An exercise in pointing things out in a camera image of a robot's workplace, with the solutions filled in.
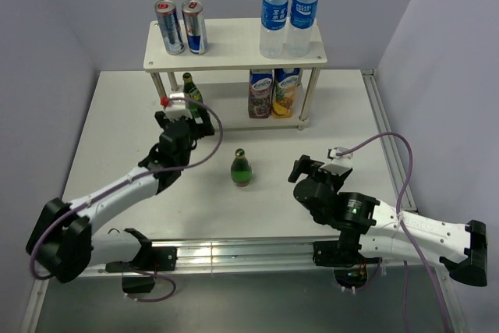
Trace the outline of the green glass bottle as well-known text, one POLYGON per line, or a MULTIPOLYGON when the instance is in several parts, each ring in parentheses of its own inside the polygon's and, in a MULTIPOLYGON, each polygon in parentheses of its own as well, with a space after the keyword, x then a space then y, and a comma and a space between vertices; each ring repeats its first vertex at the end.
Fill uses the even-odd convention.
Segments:
MULTIPOLYGON (((198 87, 196 86, 196 84, 193 82, 191 73, 184 73, 182 75, 182 79, 184 83, 183 93, 185 94, 185 96, 193 99, 194 101, 203 103, 202 94, 198 89, 198 87)), ((189 110, 193 115, 193 117, 199 118, 200 117, 199 106, 190 101, 187 104, 189 106, 189 110)))
POLYGON ((248 186, 253 177, 251 164, 246 158, 246 153, 242 148, 235 151, 235 158, 231 165, 231 178, 238 187, 248 186))

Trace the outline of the silver drink can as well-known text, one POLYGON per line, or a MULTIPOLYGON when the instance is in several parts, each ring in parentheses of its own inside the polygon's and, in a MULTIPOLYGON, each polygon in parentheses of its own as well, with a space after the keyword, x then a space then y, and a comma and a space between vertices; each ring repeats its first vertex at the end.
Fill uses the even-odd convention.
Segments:
POLYGON ((160 0, 154 5, 155 15, 166 52, 179 55, 185 50, 177 16, 176 4, 172 0, 160 0))
POLYGON ((202 4, 197 0, 187 0, 181 10, 189 50, 197 55, 206 53, 208 43, 202 4))

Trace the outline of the blue-label water bottle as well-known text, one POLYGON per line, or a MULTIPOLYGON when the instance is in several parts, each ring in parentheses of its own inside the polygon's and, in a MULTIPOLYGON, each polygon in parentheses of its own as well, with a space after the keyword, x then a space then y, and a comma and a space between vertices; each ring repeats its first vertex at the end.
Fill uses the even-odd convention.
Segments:
POLYGON ((260 53, 266 58, 281 55, 285 43, 288 0, 262 0, 260 53))
POLYGON ((292 0, 286 47, 290 55, 305 56, 310 49, 318 0, 292 0))

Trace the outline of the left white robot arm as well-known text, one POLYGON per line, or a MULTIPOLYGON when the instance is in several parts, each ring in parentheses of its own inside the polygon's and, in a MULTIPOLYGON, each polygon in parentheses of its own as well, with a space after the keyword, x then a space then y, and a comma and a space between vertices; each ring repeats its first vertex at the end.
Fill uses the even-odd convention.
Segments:
POLYGON ((191 118, 187 109, 174 116, 169 110, 155 114, 162 133, 149 154, 128 174, 85 197, 65 202, 59 198, 44 205, 28 239, 29 269, 37 280, 40 264, 46 278, 71 282, 87 267, 112 264, 125 271, 151 271, 158 259, 152 242, 134 228, 119 234, 117 247, 97 248, 93 234, 123 211, 154 197, 170 187, 182 171, 193 168, 191 152, 198 140, 223 135, 219 117, 208 107, 200 109, 201 120, 191 118))

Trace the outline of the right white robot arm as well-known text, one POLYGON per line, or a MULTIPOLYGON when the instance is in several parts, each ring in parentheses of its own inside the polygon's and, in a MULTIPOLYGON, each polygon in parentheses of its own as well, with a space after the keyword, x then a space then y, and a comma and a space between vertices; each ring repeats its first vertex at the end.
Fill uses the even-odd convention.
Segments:
POLYGON ((308 155, 295 160, 288 181, 294 198, 319 225, 339 232, 336 240, 313 244, 313 262, 320 267, 353 267, 383 260, 444 267, 462 284, 487 285, 487 227, 481 221, 453 224, 425 218, 375 197, 343 192, 350 165, 324 163, 308 155))

